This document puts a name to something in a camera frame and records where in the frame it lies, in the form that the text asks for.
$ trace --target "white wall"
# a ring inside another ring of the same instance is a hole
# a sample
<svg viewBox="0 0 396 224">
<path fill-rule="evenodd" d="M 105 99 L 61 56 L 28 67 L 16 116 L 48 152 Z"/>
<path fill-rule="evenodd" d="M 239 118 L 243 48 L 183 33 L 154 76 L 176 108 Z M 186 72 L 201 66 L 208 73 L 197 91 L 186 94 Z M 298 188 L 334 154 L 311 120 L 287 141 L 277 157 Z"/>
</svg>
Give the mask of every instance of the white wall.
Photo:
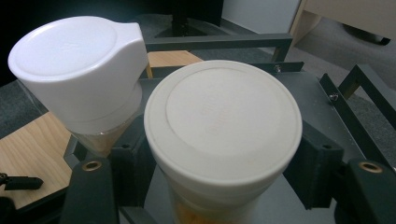
<svg viewBox="0 0 396 224">
<path fill-rule="evenodd" d="M 288 33 L 300 0 L 224 0 L 222 18 L 258 34 Z"/>
</svg>

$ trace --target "plastic cup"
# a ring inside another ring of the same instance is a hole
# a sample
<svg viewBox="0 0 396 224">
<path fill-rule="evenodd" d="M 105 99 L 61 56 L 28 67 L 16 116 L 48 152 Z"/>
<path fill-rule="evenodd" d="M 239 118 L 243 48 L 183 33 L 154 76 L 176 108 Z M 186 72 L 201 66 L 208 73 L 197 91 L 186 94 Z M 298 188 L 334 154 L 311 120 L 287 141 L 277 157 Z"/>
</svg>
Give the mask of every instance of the plastic cup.
<svg viewBox="0 0 396 224">
<path fill-rule="evenodd" d="M 145 130 L 170 186 L 176 224 L 243 223 L 282 174 L 302 136 L 299 108 L 270 74 L 206 61 L 166 77 Z"/>
<path fill-rule="evenodd" d="M 8 66 L 93 154 L 106 157 L 134 118 L 148 64 L 137 23 L 73 17 L 45 24 L 11 50 Z"/>
</svg>

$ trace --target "metal rod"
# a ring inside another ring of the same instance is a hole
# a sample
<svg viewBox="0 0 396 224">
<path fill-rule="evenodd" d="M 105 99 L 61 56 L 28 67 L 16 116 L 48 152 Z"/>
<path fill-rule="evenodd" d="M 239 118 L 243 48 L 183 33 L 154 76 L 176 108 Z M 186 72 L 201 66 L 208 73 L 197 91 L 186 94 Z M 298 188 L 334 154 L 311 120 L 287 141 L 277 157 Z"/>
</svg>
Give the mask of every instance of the metal rod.
<svg viewBox="0 0 396 224">
<path fill-rule="evenodd" d="M 366 91 L 390 125 L 396 129 L 395 94 L 390 91 L 387 84 L 367 64 L 355 65 L 340 84 L 338 90 L 345 98 L 349 98 L 359 86 Z"/>
<path fill-rule="evenodd" d="M 289 34 L 265 35 L 204 35 L 149 38 L 145 40 L 150 51 L 191 49 L 247 49 L 276 48 L 272 62 L 284 62 L 292 37 Z"/>
</svg>

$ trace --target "wooden table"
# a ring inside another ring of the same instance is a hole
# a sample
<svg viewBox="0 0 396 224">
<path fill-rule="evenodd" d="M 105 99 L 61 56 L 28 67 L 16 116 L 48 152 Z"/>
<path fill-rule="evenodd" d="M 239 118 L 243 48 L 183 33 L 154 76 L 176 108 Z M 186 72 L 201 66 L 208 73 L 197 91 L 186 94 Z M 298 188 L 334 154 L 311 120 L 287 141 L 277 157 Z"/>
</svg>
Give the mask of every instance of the wooden table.
<svg viewBox="0 0 396 224">
<path fill-rule="evenodd" d="M 151 52 L 152 67 L 177 66 L 201 59 L 181 51 Z M 0 140 L 0 172 L 10 176 L 36 176 L 44 181 L 38 190 L 4 190 L 17 209 L 68 186 L 71 169 L 64 161 L 70 132 L 50 112 Z"/>
</svg>

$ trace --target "screw hole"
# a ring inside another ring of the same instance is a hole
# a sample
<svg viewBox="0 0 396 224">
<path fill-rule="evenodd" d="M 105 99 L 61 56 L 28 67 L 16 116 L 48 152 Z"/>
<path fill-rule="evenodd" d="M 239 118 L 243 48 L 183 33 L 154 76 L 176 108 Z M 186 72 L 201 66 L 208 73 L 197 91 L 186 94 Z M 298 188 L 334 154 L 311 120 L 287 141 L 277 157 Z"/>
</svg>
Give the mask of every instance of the screw hole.
<svg viewBox="0 0 396 224">
<path fill-rule="evenodd" d="M 359 167 L 371 173 L 375 173 L 375 174 L 382 173 L 382 168 L 371 162 L 363 161 L 359 163 Z"/>
<path fill-rule="evenodd" d="M 84 171 L 94 171 L 99 169 L 102 166 L 102 163 L 99 161 L 89 161 L 82 166 L 82 170 Z"/>
<path fill-rule="evenodd" d="M 322 147 L 324 147 L 324 148 L 327 148 L 327 149 L 330 149 L 330 148 L 332 148 L 332 146 L 331 146 L 331 145 L 323 145 Z"/>
</svg>

